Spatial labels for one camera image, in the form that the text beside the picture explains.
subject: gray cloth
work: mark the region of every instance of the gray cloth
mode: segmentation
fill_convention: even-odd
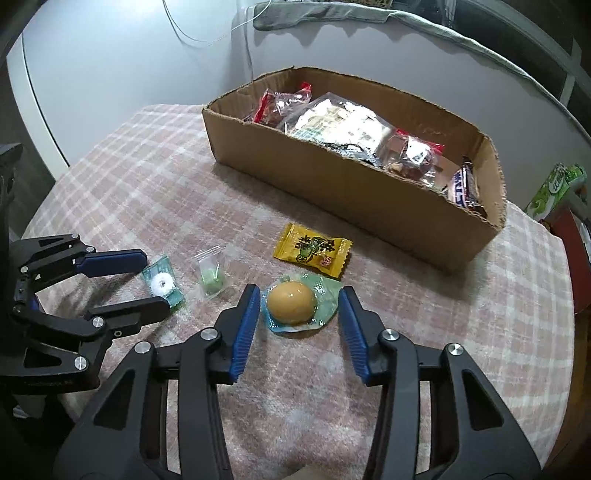
[[[454,42],[462,47],[478,53],[496,64],[506,68],[523,79],[531,82],[548,100],[552,101],[565,115],[569,117],[581,134],[591,144],[591,137],[579,121],[558,101],[558,99],[546,90],[537,80],[525,70],[519,68],[505,57],[484,47],[477,41],[455,32],[447,27],[434,24],[418,15],[398,10],[387,10],[382,8],[365,7],[356,4],[344,4],[340,2],[272,2],[267,9],[268,2],[255,5],[253,26],[260,31],[281,30],[283,28],[295,27],[301,22],[332,22],[341,20],[354,20],[360,22],[385,24],[388,21],[399,21],[400,23]]]

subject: white cable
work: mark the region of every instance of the white cable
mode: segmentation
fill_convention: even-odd
[[[150,282],[152,294],[157,297],[165,297],[174,290],[174,278],[170,273],[157,273]]]
[[[262,10],[259,12],[259,14],[258,14],[258,15],[254,16],[254,17],[252,17],[250,20],[246,20],[245,22],[242,22],[240,25],[237,25],[237,26],[235,26],[233,29],[231,29],[231,30],[230,30],[228,33],[226,33],[225,35],[221,36],[221,37],[220,37],[220,38],[218,38],[217,40],[213,40],[213,41],[211,41],[210,43],[208,43],[208,44],[206,45],[206,47],[210,47],[210,46],[211,46],[211,45],[213,45],[214,43],[216,43],[216,42],[219,42],[220,40],[223,40],[223,39],[224,39],[224,38],[226,38],[228,35],[230,35],[230,34],[231,34],[231,33],[232,33],[234,30],[236,30],[236,29],[238,29],[238,28],[240,28],[240,27],[242,27],[242,26],[246,25],[247,23],[254,22],[254,21],[255,21],[255,19],[257,19],[257,18],[258,18],[258,17],[260,17],[260,16],[261,16],[263,13],[265,13],[265,10],[267,10],[267,8],[269,8],[269,5],[271,5],[271,2],[272,2],[272,1],[273,1],[273,0],[269,0],[269,3],[267,3],[267,4],[266,4],[265,8],[263,8],[263,9],[262,9]],[[176,22],[174,21],[174,18],[173,18],[173,16],[171,15],[171,13],[170,13],[170,10],[168,10],[168,5],[166,4],[166,0],[162,0],[162,3],[163,3],[163,5],[164,5],[164,10],[165,10],[165,12],[166,12],[166,16],[168,17],[168,20],[170,20],[170,24],[171,24],[172,28],[176,27],[176,30],[178,30],[178,31],[179,31],[179,32],[181,32],[181,33],[182,33],[182,34],[183,34],[185,37],[187,37],[187,38],[189,38],[189,39],[191,39],[191,40],[193,40],[193,41],[197,41],[197,42],[200,42],[200,43],[205,43],[205,42],[207,42],[207,40],[199,40],[198,38],[193,38],[193,37],[191,37],[191,36],[187,35],[187,34],[186,34],[184,31],[183,31],[183,29],[182,29],[181,27],[179,27],[179,26],[178,26],[178,23],[176,23]]]

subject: teal candy wrapper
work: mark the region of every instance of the teal candy wrapper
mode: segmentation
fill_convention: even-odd
[[[277,285],[286,281],[299,281],[309,287],[316,296],[317,306],[314,316],[307,323],[301,325],[285,325],[275,320],[267,308],[267,297],[269,292]],[[341,282],[332,280],[315,273],[302,273],[285,275],[277,282],[267,288],[261,294],[261,313],[269,330],[274,333],[302,332],[304,330],[317,330],[326,325],[336,312],[339,304],[339,290]]]
[[[168,274],[170,275],[170,277],[163,277],[160,274]],[[156,277],[157,275],[159,275],[158,278],[163,277],[163,282],[160,285],[154,285],[154,277]],[[168,255],[161,257],[160,259],[158,259],[156,263],[153,263],[152,265],[149,265],[146,268],[144,268],[142,270],[142,276],[144,278],[144,282],[150,289],[150,293],[152,294],[152,296],[163,297],[164,299],[166,299],[166,301],[171,307],[178,305],[184,300],[183,293],[179,290],[179,288],[176,285],[177,281],[174,276],[173,266],[171,265],[170,260],[168,259]],[[166,285],[166,280],[168,280],[169,282],[171,281],[172,283]],[[154,287],[164,288],[165,290],[154,291]]]

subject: plaid tablecloth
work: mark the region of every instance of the plaid tablecloth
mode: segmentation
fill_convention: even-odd
[[[295,221],[353,241],[342,281],[386,326],[418,344],[462,343],[543,464],[562,423],[573,364],[573,305],[561,240],[509,204],[501,234],[462,275],[446,276],[307,202],[216,164],[200,111],[157,105],[136,114],[56,183],[27,229],[29,237],[76,232],[99,251],[142,248],[152,260],[170,257],[185,306],[159,325],[115,340],[102,378],[140,339],[157,346],[181,342],[235,305],[247,282],[264,288],[298,271],[272,257],[284,225]],[[202,303],[190,258],[216,244],[226,246],[234,288]],[[140,276],[79,275],[39,296],[48,312],[73,316],[147,294]],[[168,401],[173,469],[176,388],[172,382]],[[90,395],[63,401],[77,415]],[[276,336],[260,322],[246,371],[236,385],[220,387],[219,397],[238,480],[282,478],[309,463],[335,479],[362,476],[379,389],[355,376],[336,319],[307,339]],[[428,462],[424,417],[420,469]]]

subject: cardboard box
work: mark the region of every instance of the cardboard box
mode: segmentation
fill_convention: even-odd
[[[412,135],[444,144],[445,156],[458,166],[462,155],[470,157],[488,219],[412,180],[242,120],[266,88],[295,92],[302,82],[312,84],[313,98],[333,92]],[[306,199],[443,270],[465,267],[505,226],[505,183],[491,139],[409,93],[355,76],[289,68],[214,100],[203,118],[218,162]]]

